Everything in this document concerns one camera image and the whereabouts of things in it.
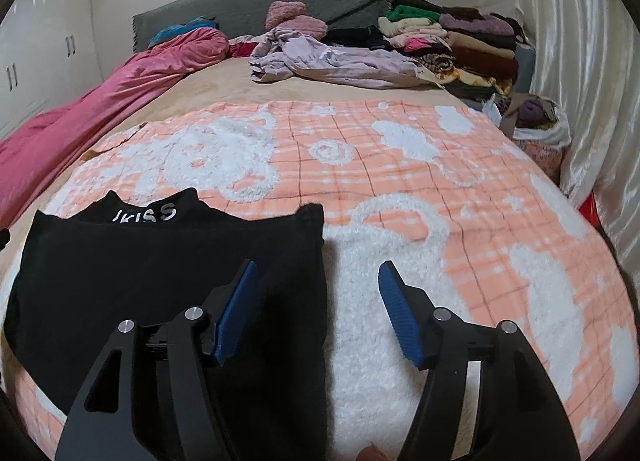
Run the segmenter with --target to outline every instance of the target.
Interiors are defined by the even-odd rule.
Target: silver screw
[[[136,325],[132,320],[123,320],[118,324],[118,331],[121,333],[128,333],[131,331]]]
[[[435,317],[436,320],[440,320],[444,322],[451,318],[451,312],[445,307],[437,307],[433,311],[433,316]]]
[[[516,325],[516,323],[512,322],[511,320],[505,320],[502,324],[500,324],[500,328],[502,328],[502,330],[509,335],[513,335],[518,330],[518,326]]]
[[[202,316],[202,313],[201,307],[193,306],[184,312],[184,316],[187,317],[188,320],[197,320]]]

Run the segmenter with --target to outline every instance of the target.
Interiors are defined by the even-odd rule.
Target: satin curtain
[[[593,189],[623,269],[640,288],[640,34],[621,0],[516,0],[536,46],[531,92],[566,111],[561,189]]]

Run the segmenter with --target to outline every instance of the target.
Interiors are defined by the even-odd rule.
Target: purple folded garment
[[[477,34],[510,35],[513,37],[513,28],[508,22],[491,15],[483,17],[484,21],[465,21],[456,19],[450,14],[443,14],[438,22],[445,30],[465,30]]]
[[[545,108],[537,98],[525,100],[518,109],[516,127],[535,129],[545,122]]]

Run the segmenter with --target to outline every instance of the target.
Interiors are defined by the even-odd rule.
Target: peach plaid blanket
[[[190,186],[249,219],[324,206],[332,457],[355,459],[370,441],[396,455],[424,383],[402,358],[377,292],[386,259],[462,318],[519,324],[583,457],[638,384],[632,310],[606,245],[482,114],[401,101],[217,103],[98,144],[48,212],[70,216],[109,189],[146,204]],[[17,261],[0,300],[16,272]],[[30,434],[52,456],[64,416],[15,359],[4,370]]]

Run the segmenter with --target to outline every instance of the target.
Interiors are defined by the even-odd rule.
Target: gray headboard
[[[133,51],[146,50],[149,40],[163,28],[198,16],[215,16],[229,38],[260,35],[273,1],[302,1],[307,15],[332,28],[377,24],[390,4],[390,0],[177,0],[133,17]]]

